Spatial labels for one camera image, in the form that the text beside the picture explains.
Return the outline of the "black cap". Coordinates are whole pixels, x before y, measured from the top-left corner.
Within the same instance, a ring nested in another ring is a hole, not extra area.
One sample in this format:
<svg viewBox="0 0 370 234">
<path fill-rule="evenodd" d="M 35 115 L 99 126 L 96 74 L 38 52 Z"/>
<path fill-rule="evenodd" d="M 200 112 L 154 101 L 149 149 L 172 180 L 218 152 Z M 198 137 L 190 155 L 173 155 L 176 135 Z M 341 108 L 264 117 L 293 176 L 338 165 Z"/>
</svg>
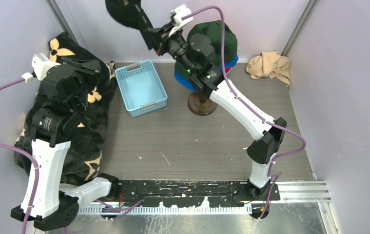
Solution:
<svg viewBox="0 0 370 234">
<path fill-rule="evenodd" d="M 136 30 L 153 28 L 140 0 L 105 0 L 109 15 L 119 24 Z"/>
</svg>

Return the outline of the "blue bucket hat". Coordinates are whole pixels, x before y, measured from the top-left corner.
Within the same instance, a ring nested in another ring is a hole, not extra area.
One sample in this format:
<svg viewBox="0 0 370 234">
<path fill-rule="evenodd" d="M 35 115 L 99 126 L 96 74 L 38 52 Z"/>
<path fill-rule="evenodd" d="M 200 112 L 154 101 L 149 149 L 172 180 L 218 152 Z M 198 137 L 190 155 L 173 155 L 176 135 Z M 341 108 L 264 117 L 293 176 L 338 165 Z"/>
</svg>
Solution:
<svg viewBox="0 0 370 234">
<path fill-rule="evenodd" d="M 239 60 L 239 56 L 236 55 L 233 60 L 225 62 L 225 68 L 235 67 L 238 60 Z M 179 84 L 181 84 L 182 86 L 184 86 L 185 88 L 187 88 L 187 89 L 189 89 L 193 92 L 196 91 L 195 88 L 193 87 L 193 85 L 190 82 L 190 78 L 189 78 L 187 72 L 184 70 L 184 68 L 178 62 L 175 63 L 174 77 L 175 77 L 176 81 Z"/>
</svg>

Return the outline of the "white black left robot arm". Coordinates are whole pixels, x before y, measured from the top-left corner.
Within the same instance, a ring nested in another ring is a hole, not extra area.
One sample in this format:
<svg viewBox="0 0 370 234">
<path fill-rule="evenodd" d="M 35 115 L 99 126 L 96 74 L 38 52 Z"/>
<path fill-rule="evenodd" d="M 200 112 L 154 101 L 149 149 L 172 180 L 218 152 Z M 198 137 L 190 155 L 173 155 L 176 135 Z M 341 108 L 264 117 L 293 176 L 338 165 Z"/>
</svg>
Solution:
<svg viewBox="0 0 370 234">
<path fill-rule="evenodd" d="M 100 62 L 63 58 L 57 63 L 34 54 L 31 64 L 47 102 L 32 118 L 29 182 L 23 202 L 11 210 L 11 217 L 33 221 L 35 230 L 48 232 L 69 226 L 79 210 L 98 199 L 115 201 L 121 186 L 108 174 L 80 186 L 60 181 L 72 137 L 87 110 L 88 93 L 98 81 Z"/>
</svg>

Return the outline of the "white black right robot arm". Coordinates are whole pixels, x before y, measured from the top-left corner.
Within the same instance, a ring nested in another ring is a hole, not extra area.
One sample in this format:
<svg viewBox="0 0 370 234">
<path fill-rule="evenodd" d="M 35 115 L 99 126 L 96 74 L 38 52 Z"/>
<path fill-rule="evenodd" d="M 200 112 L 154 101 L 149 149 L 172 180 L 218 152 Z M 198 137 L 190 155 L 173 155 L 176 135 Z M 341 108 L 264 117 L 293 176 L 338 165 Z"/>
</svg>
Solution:
<svg viewBox="0 0 370 234">
<path fill-rule="evenodd" d="M 254 200 L 261 200 L 271 190 L 268 171 L 271 158 L 283 141 L 281 128 L 287 126 L 286 121 L 261 113 L 225 78 L 225 70 L 213 63 L 215 49 L 208 36 L 194 34 L 185 40 L 182 32 L 170 35 L 162 28 L 143 30 L 141 34 L 150 50 L 159 56 L 168 53 L 186 69 L 198 94 L 223 107 L 250 133 L 253 142 L 246 152 L 252 159 L 252 171 L 247 191 Z"/>
</svg>

